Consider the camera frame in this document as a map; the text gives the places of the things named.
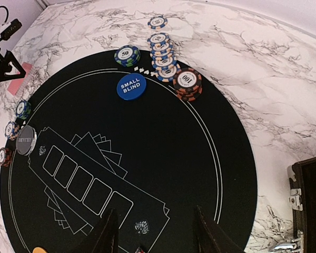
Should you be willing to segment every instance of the black playing mat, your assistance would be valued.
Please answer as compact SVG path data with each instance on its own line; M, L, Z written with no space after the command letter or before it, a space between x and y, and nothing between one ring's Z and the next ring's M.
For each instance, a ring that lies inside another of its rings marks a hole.
M180 101L172 83L115 51L80 59L29 100L38 133L29 156L14 154L0 176L5 227L18 253L74 249L103 212L116 208L120 253L193 252L193 208L201 205L241 248L253 225L257 185L252 150L224 96L203 77L203 94ZM139 99L118 97L118 81L141 71ZM14 148L8 141L7 147Z

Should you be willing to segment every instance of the blue disc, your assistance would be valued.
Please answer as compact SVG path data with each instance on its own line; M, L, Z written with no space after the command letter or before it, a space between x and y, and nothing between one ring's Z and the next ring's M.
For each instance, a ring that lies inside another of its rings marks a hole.
M124 76L117 84L117 94L124 100L139 98L146 89L146 79L138 73Z

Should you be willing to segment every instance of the poker mat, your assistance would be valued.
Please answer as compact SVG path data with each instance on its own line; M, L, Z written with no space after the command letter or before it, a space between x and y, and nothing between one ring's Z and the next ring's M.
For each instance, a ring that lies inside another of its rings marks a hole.
M87 56L50 77L29 99L34 151L14 152L2 168L5 228L17 253L73 250L103 212L118 213L119 252L194 252L196 205L241 248L254 222L256 169L246 132L229 102L205 77L193 102L153 74L148 51L123 67L115 51ZM181 68L188 67L179 62ZM146 90L116 92L129 73ZM7 147L14 149L8 140Z

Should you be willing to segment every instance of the gray marble vein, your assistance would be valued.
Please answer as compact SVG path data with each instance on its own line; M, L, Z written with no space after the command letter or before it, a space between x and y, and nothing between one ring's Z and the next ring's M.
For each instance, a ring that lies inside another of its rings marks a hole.
M268 252L292 236L287 166L316 156L316 39L266 18L221 6L168 0L89 0L48 7L14 48L35 74L28 99L54 73L90 54L134 44L149 50L149 18L180 61L200 71L234 107L252 145L258 208L246 252ZM0 147L19 100L0 83ZM0 209L0 251L13 252Z

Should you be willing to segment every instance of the white rectangle outline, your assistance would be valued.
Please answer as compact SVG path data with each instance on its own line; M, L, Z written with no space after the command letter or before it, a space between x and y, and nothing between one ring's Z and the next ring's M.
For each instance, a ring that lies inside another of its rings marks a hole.
M103 204L102 208L100 209L99 213L94 212L92 209L90 209L90 207L88 207L88 206L84 203L84 200L85 200L86 196L89 194L90 188L93 186L95 180L98 180L99 182L101 182L102 184L104 184L105 186L107 186L108 188L110 188L110 193L109 193L109 195L107 196L106 200L104 201L104 204ZM102 210L104 209L106 203L108 203L108 200L109 200L109 198L110 198L110 195L112 194L112 191L113 191L112 188L111 188L110 186L108 186L106 183L102 182L102 181L101 181L100 179L98 179L98 178L94 178L93 182L89 185L88 192L85 194L82 203L83 203L83 205L85 205L86 208L89 209L91 212L93 212L93 213L96 214L96 215L100 215L101 212L102 212Z
M55 147L59 152L62 153L62 157L61 157L59 163L57 164L57 167L56 167L56 169L55 169L55 171L54 171L54 174L50 174L49 171L47 171L46 168L44 167L44 164L46 163L46 161L47 161L47 159L48 159L48 156L49 156L49 154L52 152L52 149L53 149L54 147ZM52 145L52 147L51 147L51 149L50 149L50 151L49 151L49 153L48 153L46 159L44 160L44 162L43 162L43 164L42 164L42 168L43 168L45 171L47 171L47 173L48 173L49 175L51 175L51 176L53 177L53 176L55 175L55 173L57 172L58 165L62 162L63 156L64 156L64 153L63 153L57 146Z
M69 178L69 180L68 180L68 182L67 182L67 185L66 185L66 186L63 186L63 185L56 179L56 174L57 174L57 172L58 172L58 170L59 170L59 168L60 168L60 166L61 166L61 164L62 164L62 162L63 162L63 160L64 160L65 157L68 157L70 160L72 160L72 162L74 162L74 163L76 164L76 166L75 166L75 169L74 169L72 175L70 176L70 178ZM73 174L76 172L76 168L77 168L77 163L76 163L73 159L71 159L69 156L67 156L67 155L65 154L65 155L62 157L61 162L58 164L57 169L56 169L56 173L54 174L54 179L55 179L55 181L58 182L58 183L60 184L60 186L62 186L64 189L67 188L68 185L69 185L69 183L70 183L71 180L72 180Z
M87 172L83 167L78 166L78 167L76 168L75 172L73 173L72 177L70 178L70 181L69 181L69 184L68 184L68 187L67 187L67 192L69 192L75 199L77 199L79 202L81 202L82 199L84 199L85 195L87 194L87 190L90 188L90 185L91 185L91 183L92 183L92 181L93 181L93 179L94 179L94 176L91 175L90 183L88 184L88 187L85 189L85 192L84 192L84 194L83 194L83 196L82 196L82 199L78 199L76 196L74 196L74 195L69 191L69 186L70 186L70 184L72 183L73 178L74 178L74 176L75 176L75 174L76 174L76 172L78 171L79 168L81 168L82 170L84 170L87 174L91 175L91 174L90 174L89 172Z
M124 221L126 220L126 217L129 215L129 213L130 213L130 211L131 211L131 209L132 209L132 207L133 207L133 202L132 202L130 199L128 199L127 197L125 197L125 196L123 196L122 194L120 194L118 191L114 191L114 192L111 194L111 197L108 199L106 205L104 206L103 212L105 211L105 208L106 208L107 204L109 204L109 202L110 202L110 200L111 200L111 198L112 198L112 196L114 195L115 192L116 192L118 195L122 196L124 199L130 201L131 204L132 204L131 207L130 207L130 209L129 209L129 211L127 212L126 216L124 217L124 219L123 219L123 221L122 221L120 227L118 228L118 229L120 229L121 226L123 225Z

